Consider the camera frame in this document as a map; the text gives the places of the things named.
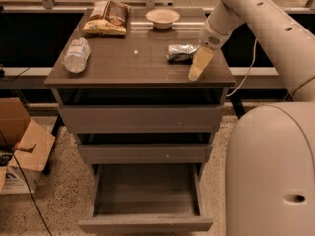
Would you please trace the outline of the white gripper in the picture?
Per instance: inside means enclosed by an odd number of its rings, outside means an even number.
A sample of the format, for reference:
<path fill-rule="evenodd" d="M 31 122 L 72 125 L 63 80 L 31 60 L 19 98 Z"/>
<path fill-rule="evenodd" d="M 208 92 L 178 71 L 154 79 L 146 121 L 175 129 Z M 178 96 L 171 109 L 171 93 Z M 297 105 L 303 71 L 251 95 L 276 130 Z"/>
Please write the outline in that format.
<path fill-rule="evenodd" d="M 201 76 L 204 69 L 213 59 L 213 50 L 221 49 L 229 38 L 229 34 L 217 33 L 208 21 L 204 21 L 199 32 L 199 42 L 203 46 L 200 46 L 194 54 L 188 74 L 190 81 L 196 81 Z"/>

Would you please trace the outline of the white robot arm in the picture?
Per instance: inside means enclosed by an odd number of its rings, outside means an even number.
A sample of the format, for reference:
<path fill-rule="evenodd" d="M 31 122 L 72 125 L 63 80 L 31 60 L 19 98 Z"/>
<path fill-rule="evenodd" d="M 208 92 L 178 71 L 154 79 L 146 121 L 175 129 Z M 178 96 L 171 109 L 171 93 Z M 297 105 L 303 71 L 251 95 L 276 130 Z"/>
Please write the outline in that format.
<path fill-rule="evenodd" d="M 290 102 L 243 115 L 228 144 L 226 236 L 315 236 L 315 37 L 273 0 L 220 0 L 205 20 L 189 72 L 197 79 L 247 24 Z"/>

